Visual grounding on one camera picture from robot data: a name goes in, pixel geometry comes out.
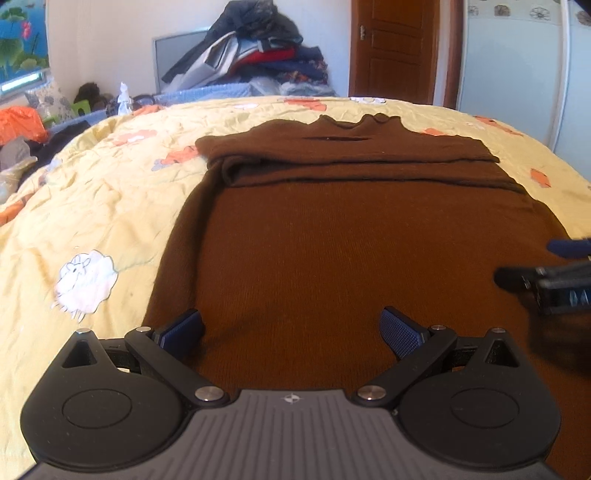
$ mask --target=yellow bedspread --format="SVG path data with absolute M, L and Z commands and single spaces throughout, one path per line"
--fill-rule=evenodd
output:
M 274 118 L 309 123 L 326 114 L 357 122 L 378 112 L 400 115 L 414 131 L 481 139 L 572 237 L 591 236 L 589 182 L 532 138 L 444 108 L 271 97 L 105 120 L 58 155 L 60 166 L 38 172 L 0 206 L 1 212 L 35 192 L 0 227 L 0 479 L 15 478 L 33 463 L 20 432 L 21 407 L 72 332 L 83 326 L 115 338 L 141 323 L 174 221 L 206 171 L 196 139 L 244 132 Z

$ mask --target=lotus painting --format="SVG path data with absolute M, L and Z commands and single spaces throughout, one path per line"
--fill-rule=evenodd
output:
M 48 68 L 46 0 L 0 0 L 0 83 Z

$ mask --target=wooden door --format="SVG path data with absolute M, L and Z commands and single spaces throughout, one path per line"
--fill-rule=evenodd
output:
M 437 0 L 353 0 L 350 92 L 433 103 Z

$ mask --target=brown sweater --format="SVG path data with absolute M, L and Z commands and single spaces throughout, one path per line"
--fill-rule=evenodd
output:
M 271 121 L 196 145 L 209 171 L 178 217 L 144 324 L 198 308 L 207 331 L 190 362 L 215 384 L 352 392 L 395 362 L 378 329 L 389 304 L 459 335 L 506 327 L 531 352 L 528 312 L 493 272 L 561 264 L 545 245 L 566 233 L 482 142 L 367 115 Z M 572 398 L 589 398 L 589 381 L 531 359 L 562 409 L 551 465 L 591 473 L 590 416 Z

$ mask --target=metal screw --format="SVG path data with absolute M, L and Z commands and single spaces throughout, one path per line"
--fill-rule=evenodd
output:
M 365 385 L 357 390 L 357 395 L 364 400 L 381 400 L 386 396 L 386 391 L 378 385 Z
M 201 387 L 195 391 L 195 396 L 201 401 L 216 401 L 221 400 L 224 396 L 224 392 L 219 387 Z

